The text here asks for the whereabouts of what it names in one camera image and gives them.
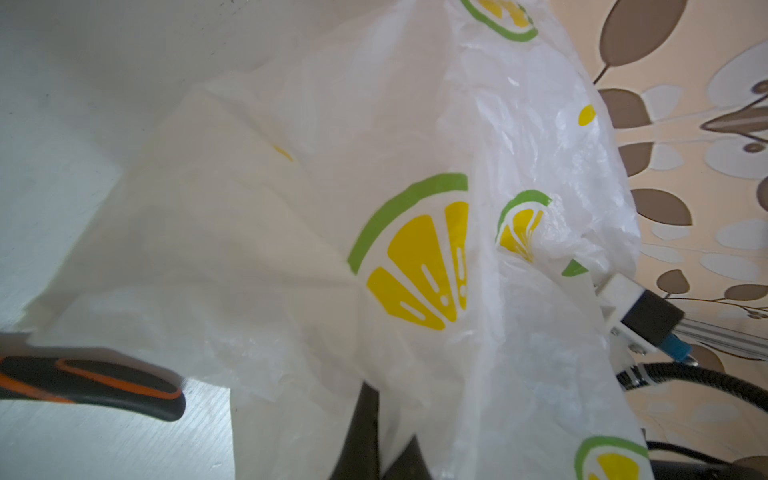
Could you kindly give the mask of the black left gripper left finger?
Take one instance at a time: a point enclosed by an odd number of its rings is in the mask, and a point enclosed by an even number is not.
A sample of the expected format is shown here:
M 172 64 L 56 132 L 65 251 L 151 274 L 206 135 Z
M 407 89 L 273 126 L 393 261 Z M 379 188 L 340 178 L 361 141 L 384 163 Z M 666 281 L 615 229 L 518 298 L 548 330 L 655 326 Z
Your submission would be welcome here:
M 354 413 L 330 480 L 378 480 L 379 392 L 363 383 Z

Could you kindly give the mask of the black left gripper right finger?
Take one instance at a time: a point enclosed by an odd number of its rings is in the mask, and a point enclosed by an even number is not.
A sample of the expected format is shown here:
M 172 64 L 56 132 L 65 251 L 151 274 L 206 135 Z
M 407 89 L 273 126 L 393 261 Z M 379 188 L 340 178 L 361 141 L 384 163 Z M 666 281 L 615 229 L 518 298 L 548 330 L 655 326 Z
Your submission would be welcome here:
M 388 467 L 382 480 L 431 480 L 429 469 L 421 453 L 416 436 L 413 436 L 399 455 Z

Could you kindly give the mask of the white lemon-print plastic bag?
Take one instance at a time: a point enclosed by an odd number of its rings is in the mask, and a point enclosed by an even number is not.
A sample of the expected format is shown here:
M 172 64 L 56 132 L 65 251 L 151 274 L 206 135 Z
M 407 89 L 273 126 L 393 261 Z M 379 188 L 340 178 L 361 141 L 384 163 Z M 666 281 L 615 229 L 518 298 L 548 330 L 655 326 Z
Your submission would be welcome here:
M 363 385 L 435 479 L 648 479 L 595 287 L 640 232 L 544 1 L 393 1 L 193 88 L 26 307 L 231 392 L 238 478 L 326 479 Z

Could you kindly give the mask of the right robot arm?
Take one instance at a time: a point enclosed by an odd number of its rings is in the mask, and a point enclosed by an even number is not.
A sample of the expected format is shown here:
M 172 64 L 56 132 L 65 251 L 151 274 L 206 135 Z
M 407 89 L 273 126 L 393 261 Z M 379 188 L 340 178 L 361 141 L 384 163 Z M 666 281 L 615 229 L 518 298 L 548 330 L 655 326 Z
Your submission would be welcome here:
M 767 473 L 767 413 L 722 391 L 675 380 L 627 393 L 648 441 Z

